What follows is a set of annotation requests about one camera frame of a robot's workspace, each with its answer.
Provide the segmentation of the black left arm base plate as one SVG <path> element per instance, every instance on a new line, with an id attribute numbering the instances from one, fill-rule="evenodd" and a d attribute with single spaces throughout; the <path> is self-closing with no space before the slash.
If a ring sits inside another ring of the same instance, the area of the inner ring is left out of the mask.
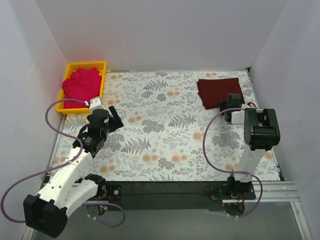
<path id="1" fill-rule="evenodd" d="M 101 201 L 120 201 L 122 198 L 122 186 L 118 184 L 100 185 L 97 194 L 93 197 Z"/>

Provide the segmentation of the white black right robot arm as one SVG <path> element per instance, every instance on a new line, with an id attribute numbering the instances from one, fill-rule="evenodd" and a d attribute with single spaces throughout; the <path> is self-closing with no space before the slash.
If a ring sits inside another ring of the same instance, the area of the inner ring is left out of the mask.
<path id="1" fill-rule="evenodd" d="M 276 111 L 273 108 L 241 108 L 240 103 L 220 102 L 220 110 L 226 122 L 243 126 L 244 151 L 237 167 L 227 178 L 223 188 L 232 199 L 243 199 L 246 195 L 254 196 L 253 174 L 267 151 L 278 145 L 281 139 Z"/>

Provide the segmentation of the dark red t shirt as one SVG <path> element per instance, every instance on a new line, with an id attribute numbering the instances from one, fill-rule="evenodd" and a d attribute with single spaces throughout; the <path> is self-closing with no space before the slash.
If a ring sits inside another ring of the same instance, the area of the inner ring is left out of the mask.
<path id="1" fill-rule="evenodd" d="M 239 94 L 241 103 L 245 103 L 238 78 L 199 79 L 196 85 L 206 110 L 217 108 L 221 101 L 227 101 L 228 94 Z"/>

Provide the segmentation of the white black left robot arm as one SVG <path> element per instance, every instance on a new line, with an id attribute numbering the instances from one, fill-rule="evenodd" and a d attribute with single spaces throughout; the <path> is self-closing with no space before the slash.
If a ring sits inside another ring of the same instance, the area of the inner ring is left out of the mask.
<path id="1" fill-rule="evenodd" d="M 29 194 L 23 201 L 26 225 L 52 238 L 63 232 L 69 216 L 84 202 L 101 200 L 107 194 L 106 180 L 97 174 L 87 175 L 77 187 L 73 184 L 103 148 L 108 134 L 124 124 L 113 106 L 93 110 L 87 120 L 72 144 L 68 164 L 36 195 Z"/>

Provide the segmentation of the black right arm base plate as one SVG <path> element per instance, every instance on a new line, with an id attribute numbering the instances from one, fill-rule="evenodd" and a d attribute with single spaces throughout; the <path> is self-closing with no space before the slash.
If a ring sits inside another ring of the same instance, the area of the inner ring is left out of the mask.
<path id="1" fill-rule="evenodd" d="M 213 182 L 208 186 L 208 196 L 212 200 L 232 200 L 241 202 L 242 200 L 255 200 L 256 193 L 252 182 Z"/>

